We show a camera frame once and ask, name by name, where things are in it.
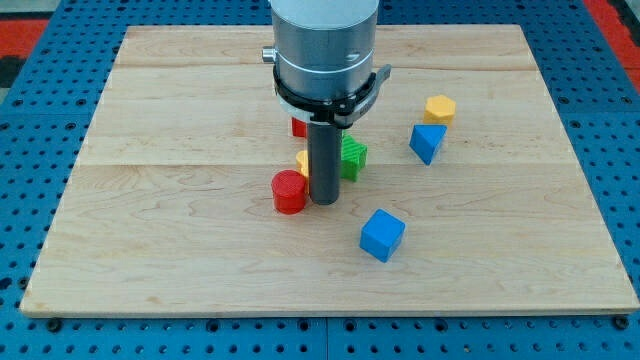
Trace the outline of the black clamp ring mount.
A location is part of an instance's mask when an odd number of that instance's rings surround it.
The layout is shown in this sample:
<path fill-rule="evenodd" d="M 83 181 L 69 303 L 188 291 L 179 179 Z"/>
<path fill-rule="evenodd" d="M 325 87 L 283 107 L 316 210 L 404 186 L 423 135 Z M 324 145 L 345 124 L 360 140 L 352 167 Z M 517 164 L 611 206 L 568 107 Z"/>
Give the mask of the black clamp ring mount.
<path fill-rule="evenodd" d="M 385 64 L 377 73 L 370 73 L 364 85 L 344 98 L 314 100 L 295 94 L 273 67 L 274 91 L 281 107 L 292 117 L 306 123 L 329 124 L 348 129 L 362 118 L 376 102 L 382 84 L 390 78 L 392 66 Z"/>

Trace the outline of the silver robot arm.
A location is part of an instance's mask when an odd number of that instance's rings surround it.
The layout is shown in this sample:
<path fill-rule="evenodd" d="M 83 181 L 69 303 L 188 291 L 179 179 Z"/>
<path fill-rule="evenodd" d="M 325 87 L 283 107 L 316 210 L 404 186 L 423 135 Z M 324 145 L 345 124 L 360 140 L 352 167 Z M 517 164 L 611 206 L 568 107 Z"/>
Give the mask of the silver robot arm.
<path fill-rule="evenodd" d="M 330 205 L 340 193 L 343 131 L 369 112 L 392 66 L 373 70 L 378 0 L 270 0 L 273 66 L 282 108 L 306 123 L 309 195 Z"/>

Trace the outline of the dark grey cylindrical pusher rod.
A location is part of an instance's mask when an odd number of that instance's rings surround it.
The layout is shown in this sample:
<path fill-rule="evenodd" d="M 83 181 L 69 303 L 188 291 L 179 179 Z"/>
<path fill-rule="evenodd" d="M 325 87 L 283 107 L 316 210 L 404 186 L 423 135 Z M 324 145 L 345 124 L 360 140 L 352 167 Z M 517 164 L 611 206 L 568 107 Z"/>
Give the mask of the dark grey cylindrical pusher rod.
<path fill-rule="evenodd" d="M 342 131 L 329 124 L 307 125 L 309 190 L 318 205 L 337 201 L 340 192 Z"/>

